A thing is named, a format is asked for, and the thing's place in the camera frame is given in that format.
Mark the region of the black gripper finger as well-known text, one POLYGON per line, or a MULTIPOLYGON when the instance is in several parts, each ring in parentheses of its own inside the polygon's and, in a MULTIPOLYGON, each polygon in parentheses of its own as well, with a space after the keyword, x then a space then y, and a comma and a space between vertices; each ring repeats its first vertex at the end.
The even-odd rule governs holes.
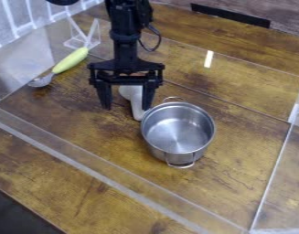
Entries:
POLYGON ((153 103, 157 89, 157 81, 149 80, 143 85, 142 109, 146 111, 153 103))
POLYGON ((106 82, 98 82, 95 85, 98 97, 100 100, 102 107, 107 110, 111 109, 112 102, 112 90, 111 85, 106 82))

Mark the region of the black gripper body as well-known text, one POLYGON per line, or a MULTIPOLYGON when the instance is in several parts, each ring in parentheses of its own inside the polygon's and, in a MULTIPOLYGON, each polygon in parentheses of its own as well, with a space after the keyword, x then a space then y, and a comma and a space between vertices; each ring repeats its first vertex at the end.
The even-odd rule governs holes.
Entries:
POLYGON ((154 87, 163 83, 165 64, 146 61, 138 57, 136 42, 114 42, 114 59, 88 64, 90 84, 103 83, 144 85, 150 80, 154 87))

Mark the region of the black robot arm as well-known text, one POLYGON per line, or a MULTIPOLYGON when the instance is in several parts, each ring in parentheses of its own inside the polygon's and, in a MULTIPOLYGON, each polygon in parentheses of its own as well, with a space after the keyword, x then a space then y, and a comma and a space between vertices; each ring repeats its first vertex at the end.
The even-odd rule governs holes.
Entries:
POLYGON ((161 37, 161 32, 150 24, 153 8, 150 0, 106 0, 111 21, 110 38, 114 42, 114 59, 90 63, 90 84, 96 88, 102 106, 111 109, 112 85, 142 86, 142 110, 153 103, 155 90, 163 84, 165 64, 146 61, 138 57, 142 29, 146 27, 161 37))

